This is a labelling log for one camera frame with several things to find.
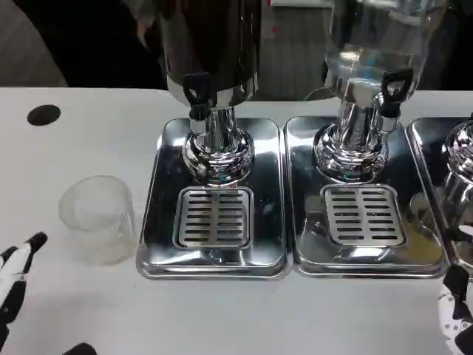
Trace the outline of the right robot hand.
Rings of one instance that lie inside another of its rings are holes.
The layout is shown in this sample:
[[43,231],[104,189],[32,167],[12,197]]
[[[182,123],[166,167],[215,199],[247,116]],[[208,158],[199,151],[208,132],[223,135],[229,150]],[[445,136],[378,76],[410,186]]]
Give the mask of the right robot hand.
[[472,243],[472,224],[444,230],[443,247],[449,265],[438,296],[438,322],[442,337],[452,354],[472,353],[472,276],[455,253],[455,242]]

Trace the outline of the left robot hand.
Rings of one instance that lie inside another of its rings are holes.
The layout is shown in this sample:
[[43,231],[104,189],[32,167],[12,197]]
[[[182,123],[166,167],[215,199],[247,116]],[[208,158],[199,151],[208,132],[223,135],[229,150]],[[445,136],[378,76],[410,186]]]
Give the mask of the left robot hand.
[[16,320],[23,306],[34,255],[47,240],[48,236],[40,231],[20,246],[11,246],[1,252],[1,348],[10,334],[9,325]]

